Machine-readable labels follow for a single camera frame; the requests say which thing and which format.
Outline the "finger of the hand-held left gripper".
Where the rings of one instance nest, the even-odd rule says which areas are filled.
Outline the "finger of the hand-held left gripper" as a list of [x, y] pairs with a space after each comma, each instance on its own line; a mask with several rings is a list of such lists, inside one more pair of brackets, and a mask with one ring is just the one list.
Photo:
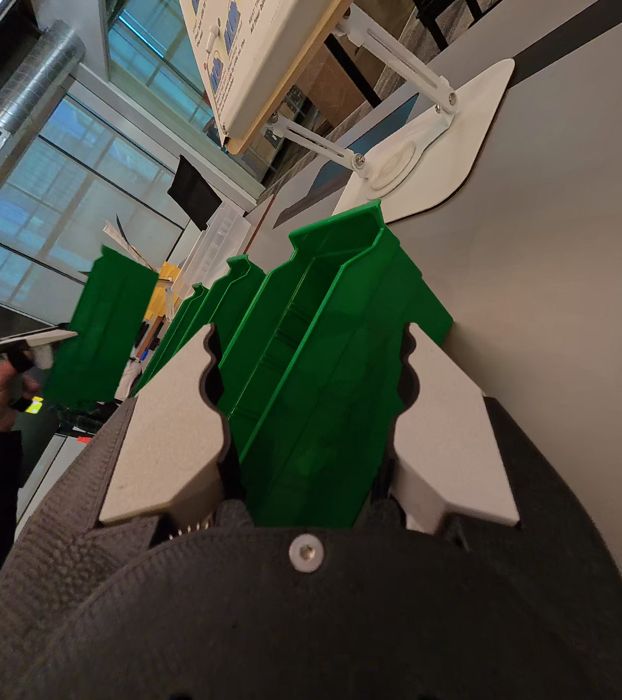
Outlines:
[[33, 330], [23, 334], [0, 337], [0, 357], [7, 355], [7, 345], [12, 342], [29, 342], [31, 345], [38, 345], [41, 342], [53, 342], [55, 353], [57, 347], [62, 341], [77, 337], [78, 335], [79, 334], [77, 332], [68, 328], [49, 327]]

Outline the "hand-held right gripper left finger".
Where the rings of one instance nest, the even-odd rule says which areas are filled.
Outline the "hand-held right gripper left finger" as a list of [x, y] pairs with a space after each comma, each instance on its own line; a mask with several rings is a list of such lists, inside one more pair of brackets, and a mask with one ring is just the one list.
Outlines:
[[217, 402], [221, 346], [204, 325], [137, 392], [99, 521], [165, 515], [198, 528], [224, 497], [219, 465], [232, 442]]

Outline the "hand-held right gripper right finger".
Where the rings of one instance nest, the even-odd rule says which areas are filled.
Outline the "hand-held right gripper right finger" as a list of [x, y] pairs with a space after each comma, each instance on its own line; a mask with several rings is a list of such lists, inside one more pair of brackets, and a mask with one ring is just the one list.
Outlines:
[[480, 387], [416, 323], [405, 327], [405, 410], [389, 440], [389, 491], [407, 526], [438, 533], [451, 515], [520, 520]]

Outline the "green plastic bin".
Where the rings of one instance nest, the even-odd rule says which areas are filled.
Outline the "green plastic bin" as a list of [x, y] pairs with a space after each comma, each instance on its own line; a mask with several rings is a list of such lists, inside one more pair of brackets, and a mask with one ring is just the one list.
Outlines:
[[289, 236], [219, 365], [219, 402], [258, 528], [348, 528], [382, 464], [403, 329], [453, 318], [371, 202]]
[[157, 281], [157, 272], [102, 247], [68, 324], [77, 335], [55, 352], [44, 399], [79, 410], [114, 399]]

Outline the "stack of nested green bins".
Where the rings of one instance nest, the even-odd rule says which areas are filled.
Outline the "stack of nested green bins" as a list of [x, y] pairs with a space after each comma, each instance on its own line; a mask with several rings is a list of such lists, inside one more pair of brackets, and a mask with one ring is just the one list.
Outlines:
[[142, 373], [134, 393], [153, 376], [204, 326], [215, 324], [221, 351], [236, 333], [249, 305], [265, 278], [264, 271], [247, 255], [228, 258], [228, 272], [211, 288], [193, 285], [193, 295], [182, 302], [152, 359]]

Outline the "yellow box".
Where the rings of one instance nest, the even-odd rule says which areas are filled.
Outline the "yellow box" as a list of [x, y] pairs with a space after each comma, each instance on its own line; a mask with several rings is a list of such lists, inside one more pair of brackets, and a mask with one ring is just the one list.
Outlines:
[[145, 311], [144, 320], [151, 322], [157, 317], [163, 316], [165, 320], [173, 321], [175, 305], [179, 299], [173, 291], [173, 285], [179, 273], [179, 267], [168, 262], [163, 263], [158, 273], [156, 287]]

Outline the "large glass window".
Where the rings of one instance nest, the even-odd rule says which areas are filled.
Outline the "large glass window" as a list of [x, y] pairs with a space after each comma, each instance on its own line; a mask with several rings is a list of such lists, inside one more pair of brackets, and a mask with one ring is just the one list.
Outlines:
[[0, 1], [0, 89], [56, 20], [86, 54], [67, 94], [0, 188], [0, 305], [68, 320], [121, 222], [153, 267], [200, 230], [170, 198], [179, 156], [248, 212], [262, 192], [219, 144], [179, 1]]

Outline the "clear plastic crate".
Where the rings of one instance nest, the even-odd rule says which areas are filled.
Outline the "clear plastic crate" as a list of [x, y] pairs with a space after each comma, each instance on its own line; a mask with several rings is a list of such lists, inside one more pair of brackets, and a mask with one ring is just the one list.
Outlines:
[[195, 284], [201, 283], [209, 289], [228, 272], [227, 260], [239, 255], [238, 251], [249, 230], [250, 222], [238, 209], [222, 203], [185, 259], [172, 286], [173, 293], [186, 299], [193, 294]]

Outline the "black square panel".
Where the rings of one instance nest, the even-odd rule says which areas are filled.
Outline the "black square panel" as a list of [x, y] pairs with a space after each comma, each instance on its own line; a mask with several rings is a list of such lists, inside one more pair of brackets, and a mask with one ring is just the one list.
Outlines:
[[206, 231], [222, 199], [196, 168], [179, 156], [178, 167], [167, 194], [200, 231]]

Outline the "printed board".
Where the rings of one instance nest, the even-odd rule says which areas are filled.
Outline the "printed board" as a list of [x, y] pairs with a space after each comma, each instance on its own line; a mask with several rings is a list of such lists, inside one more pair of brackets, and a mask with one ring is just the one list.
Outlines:
[[180, 1], [223, 147], [247, 149], [351, 1]]

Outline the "silver ventilation duct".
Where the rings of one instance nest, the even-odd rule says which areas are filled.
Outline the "silver ventilation duct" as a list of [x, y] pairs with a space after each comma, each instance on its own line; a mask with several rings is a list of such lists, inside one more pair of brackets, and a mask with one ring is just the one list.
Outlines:
[[67, 94], [85, 54], [79, 34], [56, 20], [0, 89], [0, 188]]

